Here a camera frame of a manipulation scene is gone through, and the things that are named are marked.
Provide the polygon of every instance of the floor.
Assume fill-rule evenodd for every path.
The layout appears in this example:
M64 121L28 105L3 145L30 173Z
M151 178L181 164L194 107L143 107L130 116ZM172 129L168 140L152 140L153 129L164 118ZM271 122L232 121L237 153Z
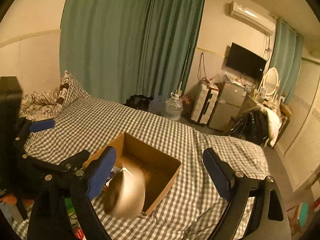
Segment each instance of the floor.
M206 125L196 124L195 122L191 121L188 117L181 117L179 122L191 126L192 128L205 134L222 135L222 132L211 129ZM309 188L299 193L293 192L288 174L280 160L278 153L271 147L266 147L263 149L263 151L268 161L270 174L275 178L277 182L286 209L298 205L301 202L306 202L309 205L309 214L306 226L302 228L301 232L294 234L291 238L292 240L298 240L314 217L314 212L312 210L314 200L311 189Z

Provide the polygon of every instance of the green curtain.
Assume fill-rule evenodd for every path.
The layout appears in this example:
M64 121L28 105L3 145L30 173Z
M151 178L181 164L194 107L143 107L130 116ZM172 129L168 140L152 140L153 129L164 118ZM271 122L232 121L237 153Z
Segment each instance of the green curtain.
M285 103L288 104L294 94L297 83L304 38L296 31L289 29L289 24L277 21L276 42L270 67L275 67L279 73L279 97L284 92Z
M66 0L60 70L92 96L124 103L136 93L148 0Z
M139 66L143 95L168 97L174 92L188 54L181 88L185 89L203 6L204 0L150 0Z
M190 46L185 88L204 0L66 0L60 69L94 97L124 103L133 94L177 88Z

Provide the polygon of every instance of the television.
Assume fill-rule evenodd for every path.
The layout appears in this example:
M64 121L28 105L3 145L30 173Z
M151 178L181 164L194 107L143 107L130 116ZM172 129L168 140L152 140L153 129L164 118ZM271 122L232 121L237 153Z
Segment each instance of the television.
M267 61L253 52L232 43L226 66L260 81Z

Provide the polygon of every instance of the black bag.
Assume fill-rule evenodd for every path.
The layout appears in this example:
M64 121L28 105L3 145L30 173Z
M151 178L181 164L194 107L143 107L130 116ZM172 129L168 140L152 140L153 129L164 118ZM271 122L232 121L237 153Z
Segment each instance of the black bag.
M153 97L145 97L144 95L133 95L127 99L127 102L124 104L125 106L143 110L148 112L149 104L153 100Z
M268 118L259 110L252 110L236 120L227 135L242 138L257 145L268 139Z

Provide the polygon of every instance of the bed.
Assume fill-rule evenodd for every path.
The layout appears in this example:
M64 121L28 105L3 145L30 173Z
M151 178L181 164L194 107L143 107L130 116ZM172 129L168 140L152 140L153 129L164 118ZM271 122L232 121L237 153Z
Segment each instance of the bed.
M92 201L112 239L207 239L227 205L203 165L202 153L208 147L248 177L264 179L269 174L259 146L232 137L205 135L164 117L92 98L69 72L62 78L60 91L26 95L20 116L30 120L55 118L53 129L32 134L25 144L28 155L49 163L58 164L84 149L93 154L122 132L181 160L172 188L146 218L116 219L104 213L101 198ZM234 239L244 234L252 205L250 198ZM22 239L27 239L28 221L12 224Z

